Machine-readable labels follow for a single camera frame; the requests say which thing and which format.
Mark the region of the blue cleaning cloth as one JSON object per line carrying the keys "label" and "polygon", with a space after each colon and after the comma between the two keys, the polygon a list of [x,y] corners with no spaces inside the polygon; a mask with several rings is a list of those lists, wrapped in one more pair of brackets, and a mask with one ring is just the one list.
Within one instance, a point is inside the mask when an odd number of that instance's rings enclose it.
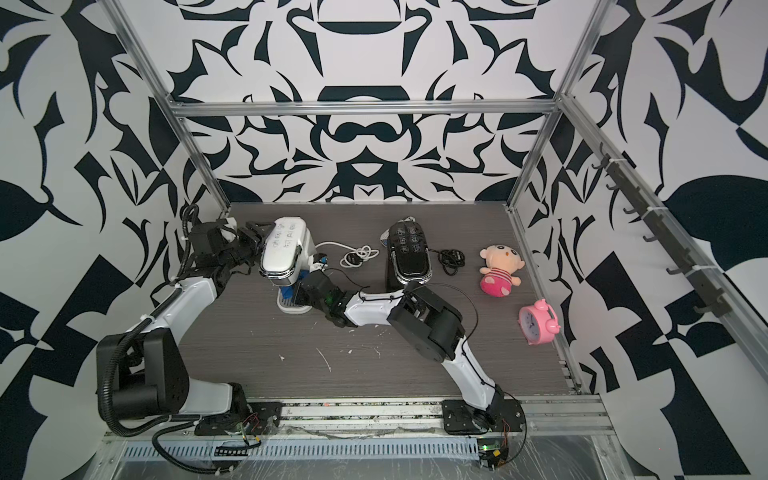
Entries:
{"label": "blue cleaning cloth", "polygon": [[280,286],[278,289],[278,302],[280,304],[294,304],[294,288],[292,286]]}

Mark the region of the white coffee machine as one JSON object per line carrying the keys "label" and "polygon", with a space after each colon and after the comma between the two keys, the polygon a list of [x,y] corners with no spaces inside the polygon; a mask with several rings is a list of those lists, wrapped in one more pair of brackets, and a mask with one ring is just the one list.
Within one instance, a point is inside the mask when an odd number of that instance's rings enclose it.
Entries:
{"label": "white coffee machine", "polygon": [[[278,289],[280,286],[292,286],[308,271],[308,259],[316,253],[314,241],[306,222],[300,217],[281,217],[265,240],[260,261],[260,274]],[[285,314],[302,315],[312,308],[280,304],[277,306]]]}

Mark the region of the black coffee machine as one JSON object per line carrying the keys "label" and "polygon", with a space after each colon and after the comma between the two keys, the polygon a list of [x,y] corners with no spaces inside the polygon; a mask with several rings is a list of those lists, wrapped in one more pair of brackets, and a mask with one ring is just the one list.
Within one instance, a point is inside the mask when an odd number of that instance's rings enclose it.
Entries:
{"label": "black coffee machine", "polygon": [[425,284],[432,278],[430,251],[425,233],[412,217],[394,223],[386,237],[386,290],[401,290],[411,282]]}

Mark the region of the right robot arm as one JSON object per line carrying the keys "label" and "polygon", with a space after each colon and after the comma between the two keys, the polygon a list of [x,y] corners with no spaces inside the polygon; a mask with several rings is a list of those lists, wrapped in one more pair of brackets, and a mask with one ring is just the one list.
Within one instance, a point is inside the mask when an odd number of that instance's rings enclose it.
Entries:
{"label": "right robot arm", "polygon": [[490,424],[501,416],[504,391],[471,351],[462,314],[427,286],[411,282],[389,293],[353,292],[314,271],[295,284],[294,302],[322,312],[338,327],[392,327],[419,355],[444,367],[471,414]]}

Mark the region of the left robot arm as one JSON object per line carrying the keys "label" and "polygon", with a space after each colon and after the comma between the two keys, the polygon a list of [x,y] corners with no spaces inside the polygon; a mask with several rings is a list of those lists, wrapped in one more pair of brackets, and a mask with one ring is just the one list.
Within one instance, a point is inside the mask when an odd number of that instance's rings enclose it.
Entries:
{"label": "left robot arm", "polygon": [[240,384],[192,378],[179,342],[232,276],[251,273],[275,225],[240,225],[232,217],[203,222],[198,205],[190,204],[181,210],[181,226],[182,259],[171,294],[131,330],[97,345],[98,412],[118,436],[168,421],[221,431],[251,413]]}

